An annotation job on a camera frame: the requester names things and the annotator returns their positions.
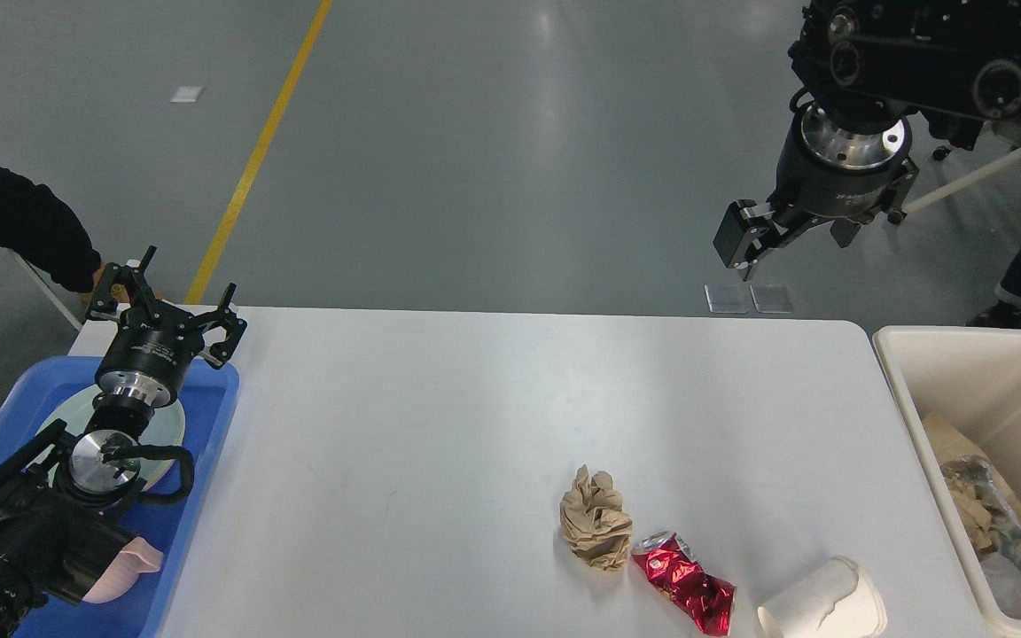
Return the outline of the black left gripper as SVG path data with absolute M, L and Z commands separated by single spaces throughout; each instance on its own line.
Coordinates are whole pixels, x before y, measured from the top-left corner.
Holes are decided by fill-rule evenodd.
M 149 245 L 135 265 L 110 262 L 102 267 L 85 318 L 125 326 L 97 369 L 97 387 L 106 395 L 134 397 L 151 408 L 163 408 L 178 399 L 196 355 L 211 369 L 230 362 L 247 322 L 231 305 L 238 286 L 229 283 L 214 308 L 183 320 L 183 334 L 158 330 L 163 302 L 145 278 L 155 253 L 157 246 Z

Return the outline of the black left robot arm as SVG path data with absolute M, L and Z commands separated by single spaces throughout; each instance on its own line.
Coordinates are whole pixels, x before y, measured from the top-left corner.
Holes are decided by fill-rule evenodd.
M 98 361 L 96 394 L 82 430 L 56 419 L 0 462 L 0 637 L 51 599 L 69 605 L 103 598 L 103 577 L 138 558 L 157 569 L 157 544 L 121 518 L 147 506 L 178 506 L 174 538 L 198 511 L 201 449 L 146 439 L 153 418 L 181 396 L 188 371 L 203 360 L 224 369 L 247 323 L 228 284 L 210 310 L 159 299 L 146 274 L 155 254 L 102 272 L 86 316 L 116 326 Z

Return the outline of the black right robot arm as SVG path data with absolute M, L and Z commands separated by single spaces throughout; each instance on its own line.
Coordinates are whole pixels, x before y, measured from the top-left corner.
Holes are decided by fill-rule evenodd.
M 803 19 L 776 186 L 730 202 L 713 238 L 745 280 L 808 230 L 828 225 L 846 247 L 877 215 L 908 217 L 910 114 L 965 150 L 1021 118 L 1021 1 L 812 1 Z

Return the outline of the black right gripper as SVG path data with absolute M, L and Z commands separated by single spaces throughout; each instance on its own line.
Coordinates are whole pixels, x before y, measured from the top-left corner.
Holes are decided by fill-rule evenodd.
M 783 141 L 776 184 L 768 202 L 734 199 L 714 233 L 722 265 L 750 282 L 770 252 L 790 245 L 825 222 L 842 249 L 879 214 L 900 225 L 904 201 L 918 177 L 910 158 L 913 142 L 907 120 L 883 132 L 843 129 L 819 105 L 803 105 Z

